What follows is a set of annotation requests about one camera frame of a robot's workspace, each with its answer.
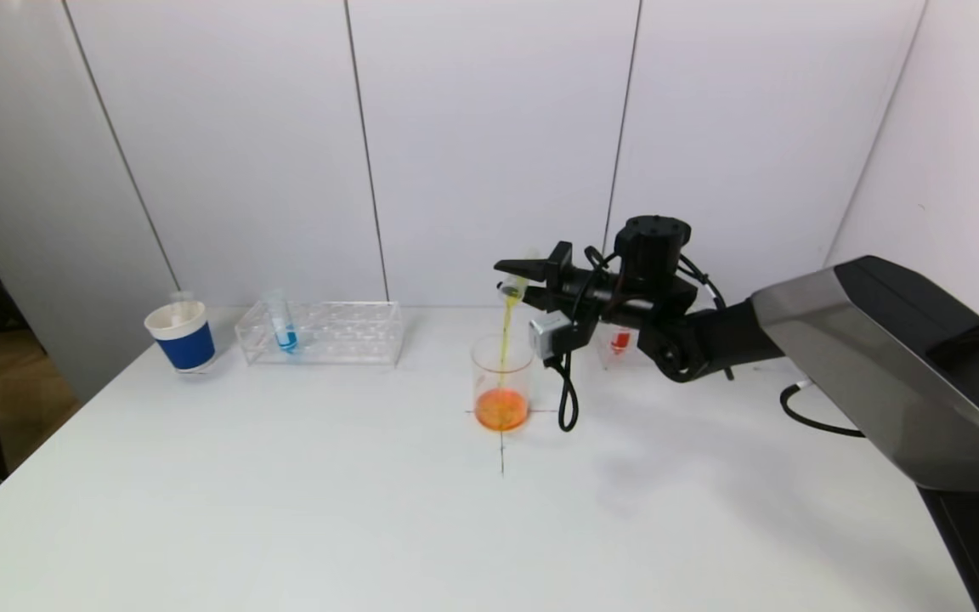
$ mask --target black cable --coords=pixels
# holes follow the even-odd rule
[[[792,395],[800,392],[800,384],[796,383],[793,386],[786,388],[784,391],[780,392],[780,407],[784,408],[784,414],[792,417],[792,421],[801,422],[803,425],[808,427],[813,427],[813,429],[820,429],[823,431],[828,431],[831,434],[847,435],[850,438],[866,438],[863,435],[863,431],[858,429],[848,429],[847,427],[836,427],[835,425],[826,425],[824,422],[813,421],[797,411],[793,411],[792,408],[788,407],[788,400],[792,398]]]
[[[688,269],[679,268],[679,271],[684,275],[690,276],[691,279],[703,284],[703,286],[708,287],[708,290],[712,291],[712,302],[716,304],[717,310],[727,309],[727,302],[723,301],[723,294],[717,289],[716,283],[712,282],[705,272],[700,271],[700,268],[694,266],[693,261],[690,260],[685,255],[679,255],[679,260],[687,265]],[[734,372],[731,372],[731,367],[723,368],[723,376],[727,377],[727,380],[735,380]]]
[[[595,281],[595,276],[602,274],[611,261],[614,261],[614,257],[617,256],[617,252],[614,252],[610,257],[603,258],[603,255],[594,246],[589,246],[584,249],[584,257],[591,264],[591,274],[584,279],[580,290],[576,292],[576,299],[572,302],[572,313],[569,314],[569,320],[572,321],[572,325],[576,325],[576,315],[580,312],[580,303],[583,302],[584,294],[587,293],[587,287],[591,286],[591,283]],[[580,401],[576,399],[576,388],[572,386],[572,351],[564,354],[564,357],[561,357],[560,361],[548,360],[544,361],[544,365],[554,368],[554,371],[561,375],[561,400],[558,403],[558,426],[561,428],[561,431],[566,431],[567,433],[568,431],[572,431],[573,427],[576,427],[576,418],[580,415]],[[569,419],[569,422],[565,422],[564,407],[566,407],[569,400],[572,400],[572,418]]]
[[[607,320],[608,318],[613,316],[614,309],[617,309],[617,307],[621,306],[622,303],[629,302],[630,299],[644,299],[645,297],[646,296],[642,293],[626,293],[626,294],[615,293],[614,297],[610,298],[610,301],[607,302],[607,307],[606,309],[603,309],[603,314],[601,314],[601,316],[603,317],[603,320]]]
[[[554,368],[554,371],[561,375],[561,402],[558,404],[558,426],[561,431],[572,431],[573,427],[576,427],[576,418],[580,415],[580,403],[576,400],[576,388],[572,386],[572,380],[570,378],[570,369],[572,368],[572,353],[566,353],[564,356],[564,367],[558,361],[549,361],[549,367]],[[564,421],[564,406],[567,400],[572,400],[572,418],[569,422]]]

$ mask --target pouring liquid stream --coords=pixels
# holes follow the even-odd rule
[[[501,367],[498,368],[497,387],[505,386],[505,364],[508,361],[508,329],[512,326],[512,309],[519,301],[519,295],[509,295],[505,298],[505,325],[501,330]]]

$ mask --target tabletop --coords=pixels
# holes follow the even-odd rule
[[[1,485],[0,611],[972,609],[914,486],[782,413],[786,360],[676,384],[586,348],[572,433],[540,369],[497,434],[469,349],[500,309],[404,309],[394,368],[249,367],[239,313],[206,373],[152,346]]]

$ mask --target small beaker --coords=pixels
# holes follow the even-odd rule
[[[487,429],[509,431],[528,421],[531,363],[524,338],[490,334],[471,348],[474,417]]]

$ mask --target paper cup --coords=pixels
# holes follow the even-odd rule
[[[214,356],[207,307],[202,302],[161,306],[146,317],[146,329],[178,371],[195,371]]]

